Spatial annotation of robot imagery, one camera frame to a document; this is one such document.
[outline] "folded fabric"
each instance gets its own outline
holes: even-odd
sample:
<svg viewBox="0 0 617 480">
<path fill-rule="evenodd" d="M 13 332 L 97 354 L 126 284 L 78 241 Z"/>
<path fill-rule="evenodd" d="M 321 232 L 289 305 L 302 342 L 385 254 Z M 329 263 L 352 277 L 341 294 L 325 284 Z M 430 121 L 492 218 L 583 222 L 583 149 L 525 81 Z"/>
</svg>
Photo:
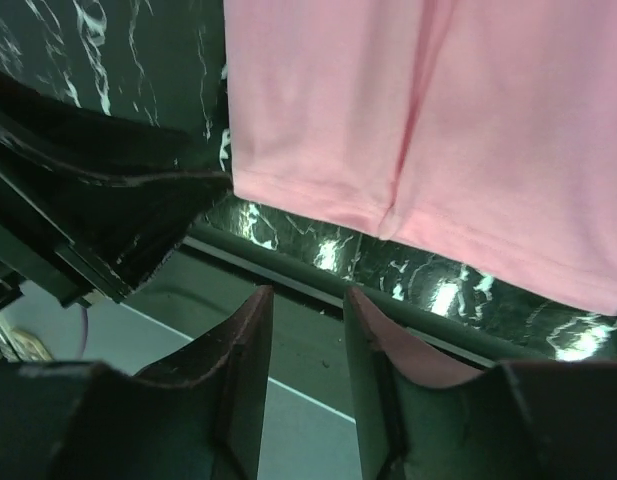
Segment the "folded fabric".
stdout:
<svg viewBox="0 0 617 480">
<path fill-rule="evenodd" d="M 235 193 L 617 313 L 617 0 L 225 0 Z"/>
</svg>

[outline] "pink towel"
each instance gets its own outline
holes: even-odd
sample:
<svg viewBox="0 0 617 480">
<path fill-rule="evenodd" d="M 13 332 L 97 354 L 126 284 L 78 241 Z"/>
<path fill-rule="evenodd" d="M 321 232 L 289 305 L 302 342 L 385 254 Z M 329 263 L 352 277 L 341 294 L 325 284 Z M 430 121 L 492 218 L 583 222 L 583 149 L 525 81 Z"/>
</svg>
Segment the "pink towel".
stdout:
<svg viewBox="0 0 617 480">
<path fill-rule="evenodd" d="M 617 313 L 617 0 L 225 0 L 238 196 Z"/>
</svg>

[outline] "gray floor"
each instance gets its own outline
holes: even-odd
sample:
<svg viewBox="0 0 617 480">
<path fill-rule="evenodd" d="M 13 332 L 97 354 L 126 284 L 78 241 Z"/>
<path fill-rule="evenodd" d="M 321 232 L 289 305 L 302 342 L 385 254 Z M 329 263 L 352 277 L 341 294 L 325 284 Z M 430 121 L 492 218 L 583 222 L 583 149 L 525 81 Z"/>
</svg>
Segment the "gray floor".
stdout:
<svg viewBox="0 0 617 480">
<path fill-rule="evenodd" d="M 38 336 L 55 359 L 75 359 L 82 336 L 79 309 L 62 309 L 33 284 L 25 285 L 24 291 L 23 299 L 0 313 L 2 319 Z M 129 374 L 191 339 L 130 307 L 108 301 L 92 307 L 89 316 L 84 358 L 104 360 Z M 360 479 L 352 418 L 270 378 L 259 478 Z"/>
</svg>

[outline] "marble countertop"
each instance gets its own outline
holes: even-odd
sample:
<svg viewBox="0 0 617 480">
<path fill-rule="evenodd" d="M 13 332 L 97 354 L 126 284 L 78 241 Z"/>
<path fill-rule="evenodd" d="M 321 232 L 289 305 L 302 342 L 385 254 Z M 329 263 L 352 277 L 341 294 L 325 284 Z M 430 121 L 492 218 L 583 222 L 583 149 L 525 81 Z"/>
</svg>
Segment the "marble countertop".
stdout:
<svg viewBox="0 0 617 480">
<path fill-rule="evenodd" d="M 182 129 L 230 169 L 220 0 L 0 0 L 0 69 L 44 94 Z M 617 317 L 487 272 L 229 196 L 202 221 L 280 255 L 561 360 L 617 357 Z"/>
</svg>

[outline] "pink cloth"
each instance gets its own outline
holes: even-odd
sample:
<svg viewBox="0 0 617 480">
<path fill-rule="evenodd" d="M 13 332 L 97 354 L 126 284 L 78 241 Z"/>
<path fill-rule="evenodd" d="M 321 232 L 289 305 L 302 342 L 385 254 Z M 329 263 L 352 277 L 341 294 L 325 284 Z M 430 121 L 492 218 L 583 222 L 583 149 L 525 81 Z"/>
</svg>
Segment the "pink cloth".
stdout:
<svg viewBox="0 0 617 480">
<path fill-rule="evenodd" d="M 235 192 L 617 313 L 617 0 L 225 0 Z"/>
</svg>

